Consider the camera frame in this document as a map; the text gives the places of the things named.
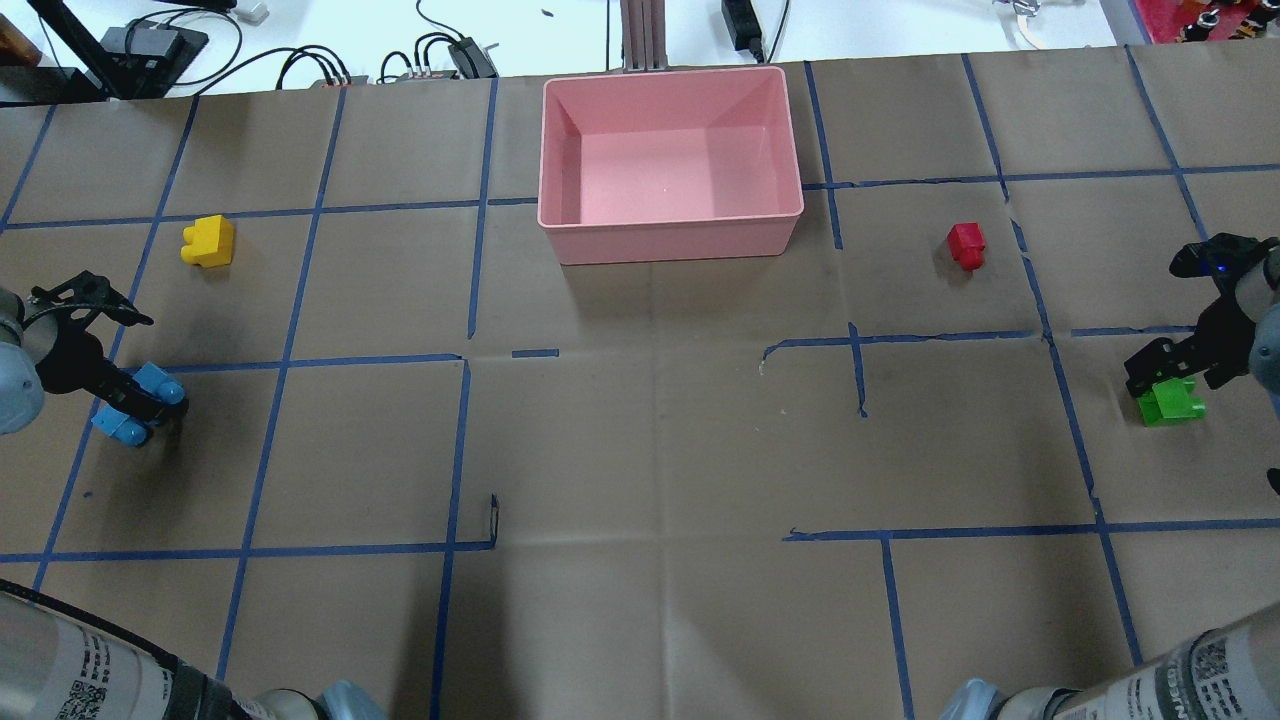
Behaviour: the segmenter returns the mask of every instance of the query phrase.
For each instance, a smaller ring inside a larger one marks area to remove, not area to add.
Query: qr code
[[[1196,675],[1197,683],[1226,675],[1226,638],[1196,648],[1192,673]]]
[[[106,688],[96,688],[76,680],[72,683],[72,692],[67,694],[67,702],[58,711],[56,720],[93,720],[102,710],[104,700],[106,700]]]

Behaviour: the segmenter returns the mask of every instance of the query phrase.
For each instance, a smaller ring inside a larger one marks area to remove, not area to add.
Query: power adapter
[[[755,17],[751,0],[721,0],[721,13],[728,27],[728,37],[733,50],[750,50],[756,63],[764,61],[764,45],[760,38],[760,20]]]
[[[451,42],[449,56],[453,58],[458,73],[467,79],[498,77],[489,54],[470,37],[463,37],[457,44]]]

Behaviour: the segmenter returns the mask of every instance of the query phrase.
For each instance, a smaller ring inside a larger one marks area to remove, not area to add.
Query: red block
[[[983,240],[978,223],[959,223],[951,225],[951,232],[947,233],[947,247],[951,249],[952,260],[973,272],[982,266],[982,251],[987,249],[987,241]]]

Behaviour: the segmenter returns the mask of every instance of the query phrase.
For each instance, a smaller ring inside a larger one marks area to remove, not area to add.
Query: white floor
[[[777,28],[782,1],[754,0],[764,27],[765,50]],[[67,5],[99,37],[111,26],[170,6],[147,0],[68,0]],[[413,40],[431,29],[413,12],[412,0],[268,0],[268,6],[271,14],[261,26],[243,26],[242,59],[270,47],[316,42],[337,50],[352,73],[376,77],[387,53],[410,51]],[[475,37],[480,45],[492,46],[490,55],[503,76],[600,72],[607,63],[613,68],[622,64],[618,0],[428,0],[424,10]],[[5,14],[37,45],[47,46],[35,12],[26,3],[6,3]],[[179,24],[207,32],[211,38],[187,78],[216,70],[234,47],[234,31],[216,18]],[[1047,0],[1030,26],[1048,47],[1115,45],[1100,0]],[[51,37],[63,64],[82,67],[56,36]],[[751,61],[746,53],[735,53],[728,44],[719,0],[667,3],[667,45],[672,65]],[[1025,49],[1029,46],[1019,36],[1011,8],[992,0],[792,0],[774,60]],[[445,53],[435,50],[436,61],[444,61]],[[282,60],[282,55],[275,55],[253,63],[215,91],[271,88]],[[316,78],[314,67],[300,64],[285,87],[305,87]]]

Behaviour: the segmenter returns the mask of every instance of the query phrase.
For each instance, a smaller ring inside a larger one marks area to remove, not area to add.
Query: white plug
[[[248,9],[244,6],[237,6],[232,12],[236,13],[237,18],[251,26],[262,24],[262,20],[271,14],[271,12],[266,9],[266,3],[253,3],[253,5]]]

